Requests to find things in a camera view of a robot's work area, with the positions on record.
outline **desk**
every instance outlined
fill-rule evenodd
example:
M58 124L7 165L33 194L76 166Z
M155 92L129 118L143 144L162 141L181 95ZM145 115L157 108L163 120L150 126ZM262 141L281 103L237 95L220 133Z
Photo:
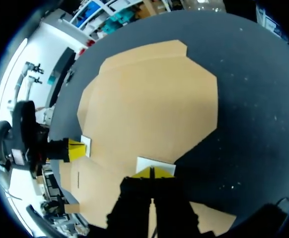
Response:
M192 201L237 215L238 224L264 203L289 196L289 46L254 22L220 12L175 11L106 36L73 65L50 138L80 140L80 97L106 58L175 39L217 77L219 101L217 129L176 161L176 176ZM60 182L58 162L51 166Z

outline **shelf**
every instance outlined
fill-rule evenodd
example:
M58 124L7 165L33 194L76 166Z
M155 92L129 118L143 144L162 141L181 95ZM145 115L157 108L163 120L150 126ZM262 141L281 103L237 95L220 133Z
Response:
M79 29L82 30L83 27L97 14L99 13L101 10L103 10L102 8L97 9L92 15L90 15L80 26Z
M85 10L85 8L92 2L93 0L89 0L84 6L80 8L80 10L74 15L74 17L70 20L70 23L73 24L73 22L77 19L77 17Z

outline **wall-mounted tool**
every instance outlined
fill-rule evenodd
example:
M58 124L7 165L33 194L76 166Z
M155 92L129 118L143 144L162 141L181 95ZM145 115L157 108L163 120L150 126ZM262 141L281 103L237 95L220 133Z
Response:
M18 97L18 94L19 94L19 91L20 91L21 84L22 84L24 78L26 77L28 71L33 71L33 72L37 72L37 73L40 73L40 74L44 73L44 70L41 69L41 64L40 63L38 65L35 65L35 64L31 63L31 62L25 62L24 67L23 67L23 69L21 71L21 74L19 76L19 79L16 82L16 85L15 85L15 88L14 88L14 97L13 97L12 100L8 101L7 108L10 110L10 112L12 112L13 109L14 109L14 106L15 106L15 104L17 102L17 97ZM39 78L37 79L37 82L35 82L35 83L42 84L42 82L39 81ZM27 89L28 93L30 92L31 85L32 84L30 83L30 85L29 85L29 87Z
M39 84L42 84L43 82L40 81L40 77L36 78L36 77L33 77L33 76L29 76L29 82L30 83L39 83Z

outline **cardboard sheet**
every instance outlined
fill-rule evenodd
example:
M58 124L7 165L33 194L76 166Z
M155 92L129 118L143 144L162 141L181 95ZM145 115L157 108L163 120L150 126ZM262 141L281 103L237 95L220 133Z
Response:
M204 204L190 202L195 214L199 216L198 228L201 233L213 231L216 236L227 232L236 216L212 209ZM156 213L153 201L150 206L148 237L151 238L156 227Z
M86 120L86 114L88 111L89 97L94 89L94 81L91 81L88 86L84 89L83 94L80 98L79 108L77 110L77 118L79 125L84 125Z
M79 202L84 218L96 226L107 227L106 216L119 197L124 175L105 170L87 156L71 163L60 162L60 174L62 187Z
M145 60L169 57L185 57L187 46L178 40L149 44L128 50L110 58L101 65L99 74L124 65L140 63Z
M216 78L187 57L167 57L98 75L82 131L94 161L131 176L137 156L174 163L216 126Z
M138 156L173 164L216 129L217 79L186 50L169 41L117 54L84 90L77 116L91 156L60 162L60 175L89 223L106 227Z

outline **white shelf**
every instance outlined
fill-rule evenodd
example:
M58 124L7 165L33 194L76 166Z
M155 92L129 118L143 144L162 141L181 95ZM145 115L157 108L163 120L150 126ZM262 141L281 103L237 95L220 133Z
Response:
M97 9L92 15L90 15L80 26L79 29L83 29L83 27L97 14L99 13L101 10L101 8Z
M72 18L72 20L70 20L70 23L72 24L77 17L85 10L85 8L88 6L88 4L90 4L93 0L89 0L84 6L82 6L80 8L80 10L75 14L75 16Z
M79 27L76 27L73 23L74 21L78 18L78 16L87 8L87 6L92 2L94 1L97 5L100 6L99 9L97 9L92 15L90 15ZM135 4L138 4L138 3L141 3L143 0L126 0L127 2L129 2L129 4L127 4L126 6L120 8L120 9L117 9L115 11L113 11L112 9L110 9L110 5L113 4L114 2L116 2L118 0L109 0L107 3L103 3L101 0L89 0L87 1L83 7L81 7L79 9L79 11L75 14L75 16L72 18L72 20L68 23L70 23L70 25L72 25L72 27L76 28L78 31L83 31L84 27L100 12L100 11L105 11L106 13L108 13L109 17L115 15L117 12L123 10L123 9L126 9L126 8L129 8ZM169 0L162 0L166 10L168 12L171 11L170 9L170 5L168 3Z

